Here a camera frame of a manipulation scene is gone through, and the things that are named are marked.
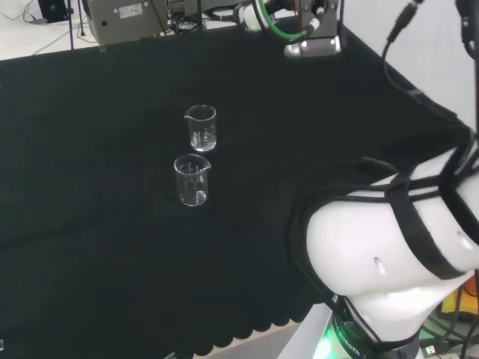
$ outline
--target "metal bracket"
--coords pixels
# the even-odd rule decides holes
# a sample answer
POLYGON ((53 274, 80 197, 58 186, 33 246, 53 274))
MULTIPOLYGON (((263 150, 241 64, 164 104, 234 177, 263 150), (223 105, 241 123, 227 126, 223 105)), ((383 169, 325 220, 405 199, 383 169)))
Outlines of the metal bracket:
MULTIPOLYGON (((298 3, 299 19, 302 28, 305 28, 316 17, 312 12, 312 0, 298 0, 298 3)), ((321 26, 308 39, 334 39, 338 35, 338 10, 339 0, 327 0, 321 26)))

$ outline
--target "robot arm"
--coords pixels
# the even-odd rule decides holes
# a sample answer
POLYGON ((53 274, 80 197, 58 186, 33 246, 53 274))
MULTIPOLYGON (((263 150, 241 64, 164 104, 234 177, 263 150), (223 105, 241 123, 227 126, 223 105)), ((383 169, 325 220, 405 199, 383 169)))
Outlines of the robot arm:
POLYGON ((291 58, 336 55, 346 43, 343 26, 344 0, 294 0, 294 9, 288 0, 263 3, 253 0, 237 10, 239 22, 248 30, 263 30, 268 36, 285 46, 284 53, 291 58), (286 9, 296 10, 299 21, 297 33, 280 30, 271 14, 286 9))
MULTIPOLYGON (((414 0, 402 12, 385 54, 421 3, 414 0)), ((468 14, 461 13, 463 42, 471 50, 469 35, 479 32, 479 26, 464 31, 464 19, 472 19, 468 14)), ((417 342, 431 310, 479 269, 476 137, 473 133, 468 146, 425 162, 410 174, 395 174, 373 186, 362 186, 376 191, 374 195, 358 186, 360 191, 347 196, 298 205, 307 264, 315 274, 308 279, 323 294, 328 289, 338 294, 338 302, 330 305, 335 312, 332 345, 337 358, 372 358, 373 353, 384 355, 414 343, 415 338, 417 342), (428 185, 418 185, 427 181, 428 185), (433 190, 424 193, 426 187, 433 190)), ((417 346, 406 358, 416 357, 422 358, 417 346)))

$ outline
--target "empty beaker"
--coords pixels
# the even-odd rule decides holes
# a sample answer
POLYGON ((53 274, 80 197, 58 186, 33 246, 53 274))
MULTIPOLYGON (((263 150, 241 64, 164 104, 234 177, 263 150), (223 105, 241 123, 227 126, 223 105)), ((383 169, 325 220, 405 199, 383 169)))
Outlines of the empty beaker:
POLYGON ((207 169, 211 164, 199 155, 184 155, 174 162, 178 195, 187 206, 198 206, 208 198, 207 169))
POLYGON ((207 105, 196 105, 186 113, 189 140, 193 150, 207 152, 216 146, 216 110, 207 105))

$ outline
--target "black tablecloth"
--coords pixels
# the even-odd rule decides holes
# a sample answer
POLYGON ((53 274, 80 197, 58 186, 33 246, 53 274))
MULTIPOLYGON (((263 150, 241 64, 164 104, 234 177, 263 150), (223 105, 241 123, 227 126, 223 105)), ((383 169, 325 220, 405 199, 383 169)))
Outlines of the black tablecloth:
POLYGON ((319 301, 290 264, 299 178, 370 182, 322 164, 407 168, 467 138, 385 81, 354 36, 289 61, 239 28, 0 64, 2 358, 206 354, 319 301), (218 111, 210 198, 179 203, 183 113, 218 111))

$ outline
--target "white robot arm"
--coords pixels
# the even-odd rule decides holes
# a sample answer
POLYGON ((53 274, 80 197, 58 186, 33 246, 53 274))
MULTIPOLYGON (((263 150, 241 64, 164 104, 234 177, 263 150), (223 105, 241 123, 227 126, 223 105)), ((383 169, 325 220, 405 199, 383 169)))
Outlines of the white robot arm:
MULTIPOLYGON (((402 12, 383 59, 422 2, 414 0, 402 12)), ((474 2, 465 0, 458 1, 457 7, 465 48, 474 57, 471 41, 479 36, 472 32, 479 32, 479 25, 473 29, 469 24, 474 21, 469 20, 473 10, 479 19, 479 4, 474 9, 474 2)), ((394 358, 422 358, 417 337, 424 320, 479 269, 476 137, 472 132, 468 147, 431 159, 411 174, 396 174, 374 184, 384 191, 324 198, 323 203, 331 203, 313 207, 310 217, 303 219, 309 263, 320 285, 339 295, 336 305, 343 301, 344 313, 339 316, 335 308, 333 320, 337 358, 391 357, 388 354, 394 352, 394 358), (470 176, 455 180, 465 167, 470 176), (431 177, 436 182, 427 190, 408 187, 431 177), (425 191, 436 191, 436 195, 411 201, 425 191), (359 196, 365 199, 352 201, 359 196)))

